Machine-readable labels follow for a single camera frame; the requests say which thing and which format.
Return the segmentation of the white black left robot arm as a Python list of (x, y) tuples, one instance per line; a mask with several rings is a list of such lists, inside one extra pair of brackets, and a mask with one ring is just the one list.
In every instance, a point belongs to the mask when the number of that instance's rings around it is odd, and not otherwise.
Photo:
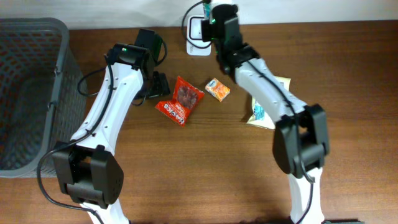
[(132, 101), (155, 88), (154, 68), (164, 47), (115, 44), (105, 56), (105, 78), (90, 112), (70, 144), (57, 144), (52, 154), (61, 192), (93, 223), (130, 222), (119, 201), (124, 172), (114, 157), (116, 140)]

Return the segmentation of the yellow chip bag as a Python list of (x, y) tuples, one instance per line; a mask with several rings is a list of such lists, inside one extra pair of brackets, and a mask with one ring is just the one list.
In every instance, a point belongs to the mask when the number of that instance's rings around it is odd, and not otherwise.
[[(289, 91), (290, 88), (290, 78), (275, 77), (278, 82), (280, 82), (286, 90)], [(265, 129), (275, 129), (275, 124), (271, 120), (270, 116), (264, 111), (263, 107), (257, 102), (257, 100), (252, 97), (251, 100), (252, 116), (248, 119), (247, 123), (251, 126), (256, 126), (258, 128)]]

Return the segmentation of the orange small box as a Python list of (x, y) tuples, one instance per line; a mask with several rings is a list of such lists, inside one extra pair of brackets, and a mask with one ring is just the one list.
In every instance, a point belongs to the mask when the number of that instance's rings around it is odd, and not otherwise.
[(219, 102), (222, 102), (230, 94), (230, 89), (216, 78), (207, 83), (205, 89)]

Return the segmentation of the teal tissue pack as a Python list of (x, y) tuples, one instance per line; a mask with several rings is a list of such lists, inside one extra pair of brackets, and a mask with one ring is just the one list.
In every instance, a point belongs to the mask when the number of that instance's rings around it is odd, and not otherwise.
[(204, 19), (208, 20), (210, 18), (211, 4), (210, 3), (203, 3), (202, 6), (203, 6)]

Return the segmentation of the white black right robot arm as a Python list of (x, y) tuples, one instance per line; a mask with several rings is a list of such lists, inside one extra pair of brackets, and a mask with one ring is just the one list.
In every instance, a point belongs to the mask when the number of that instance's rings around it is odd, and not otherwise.
[(272, 153), (289, 179), (291, 222), (324, 223), (320, 177), (330, 152), (324, 109), (318, 104), (309, 106), (286, 90), (258, 52), (243, 41), (237, 5), (228, 1), (206, 4), (202, 39), (215, 45), (221, 70), (246, 90), (274, 123)]

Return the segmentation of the white barcode scanner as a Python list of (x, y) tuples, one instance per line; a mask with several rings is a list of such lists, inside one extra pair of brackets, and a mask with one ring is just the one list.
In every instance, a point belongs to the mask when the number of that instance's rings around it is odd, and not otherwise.
[(209, 56), (211, 54), (211, 47), (208, 46), (210, 42), (204, 42), (202, 39), (201, 22), (204, 20), (203, 16), (190, 16), (187, 22), (187, 54), (191, 56)]

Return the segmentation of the grey plastic mesh basket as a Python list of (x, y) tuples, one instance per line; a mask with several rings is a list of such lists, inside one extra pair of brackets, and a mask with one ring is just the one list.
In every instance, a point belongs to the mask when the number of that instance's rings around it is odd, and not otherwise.
[(84, 120), (82, 72), (54, 18), (1, 19), (1, 177), (35, 177), (46, 152)]

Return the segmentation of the red snack packet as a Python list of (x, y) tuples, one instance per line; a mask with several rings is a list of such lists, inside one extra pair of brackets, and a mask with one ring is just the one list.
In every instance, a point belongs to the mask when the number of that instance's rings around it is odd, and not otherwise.
[(158, 102), (155, 108), (184, 127), (191, 112), (204, 95), (204, 92), (178, 76), (172, 99)]

